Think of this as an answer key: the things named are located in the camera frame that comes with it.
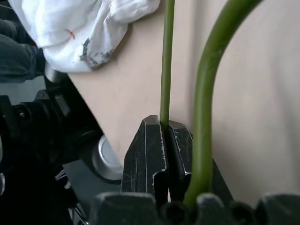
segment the person's leg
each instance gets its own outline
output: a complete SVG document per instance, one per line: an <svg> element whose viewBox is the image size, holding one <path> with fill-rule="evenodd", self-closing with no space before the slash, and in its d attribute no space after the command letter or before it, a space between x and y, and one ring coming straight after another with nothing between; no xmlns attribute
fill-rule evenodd
<svg viewBox="0 0 300 225"><path fill-rule="evenodd" d="M42 49L0 34L0 83L22 83L44 74Z"/></svg>
<svg viewBox="0 0 300 225"><path fill-rule="evenodd" d="M0 34L5 35L20 44L33 44L22 24L0 19Z"/></svg>

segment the beige wall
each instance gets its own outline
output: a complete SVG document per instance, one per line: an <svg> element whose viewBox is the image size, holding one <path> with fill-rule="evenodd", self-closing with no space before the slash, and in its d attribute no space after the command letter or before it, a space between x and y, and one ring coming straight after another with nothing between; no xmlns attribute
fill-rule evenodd
<svg viewBox="0 0 300 225"><path fill-rule="evenodd" d="M192 128L196 66L225 0L176 0L172 120ZM265 0L238 30L217 74L214 158L237 200L300 190L300 1ZM119 56L71 75L121 157L141 120L159 114L163 7L134 23Z"/></svg>

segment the metal knob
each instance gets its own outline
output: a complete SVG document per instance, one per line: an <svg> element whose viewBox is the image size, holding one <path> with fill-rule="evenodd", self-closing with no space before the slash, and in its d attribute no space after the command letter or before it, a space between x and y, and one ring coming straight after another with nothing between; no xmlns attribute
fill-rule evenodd
<svg viewBox="0 0 300 225"><path fill-rule="evenodd" d="M120 158L105 136L100 138L98 146L93 149L92 162L101 177L108 180L122 180L123 166Z"/></svg>
<svg viewBox="0 0 300 225"><path fill-rule="evenodd" d="M47 62L45 65L45 76L52 83L62 83L68 79L68 75L66 73L55 70Z"/></svg>

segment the black device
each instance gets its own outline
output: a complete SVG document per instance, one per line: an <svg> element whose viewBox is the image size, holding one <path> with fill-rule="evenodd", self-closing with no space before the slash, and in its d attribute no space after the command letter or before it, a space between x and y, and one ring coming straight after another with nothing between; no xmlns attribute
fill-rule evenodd
<svg viewBox="0 0 300 225"><path fill-rule="evenodd" d="M163 133L157 116L145 118L125 156L121 193L98 195L89 224L300 224L300 195L266 195L253 209L233 200L215 162L212 193L199 195L196 209L188 210L181 202L191 175L192 141L181 123L170 121Z"/></svg>
<svg viewBox="0 0 300 225"><path fill-rule="evenodd" d="M78 159L103 135L72 83L53 85L33 102L11 105L0 96L0 223L72 224L72 189L54 178L64 163Z"/></svg>
<svg viewBox="0 0 300 225"><path fill-rule="evenodd" d="M68 208L78 200L71 188L57 183L55 170L77 160L102 135L73 85L42 90L33 102L14 106L1 96L0 173L5 191L0 222L72 224ZM121 193L97 195L89 224L300 224L298 195L268 195L256 209L234 202L215 162L213 193L198 196L196 210L188 210L180 202L191 176L192 141L181 123L170 121L163 133L157 116L143 119L125 156Z"/></svg>

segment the white cloth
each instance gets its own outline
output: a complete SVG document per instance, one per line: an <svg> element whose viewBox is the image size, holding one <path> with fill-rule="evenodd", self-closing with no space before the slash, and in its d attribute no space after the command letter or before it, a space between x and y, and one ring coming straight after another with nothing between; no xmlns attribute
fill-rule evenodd
<svg viewBox="0 0 300 225"><path fill-rule="evenodd" d="M153 13L160 0L8 0L48 63L89 72L107 62L128 23Z"/></svg>

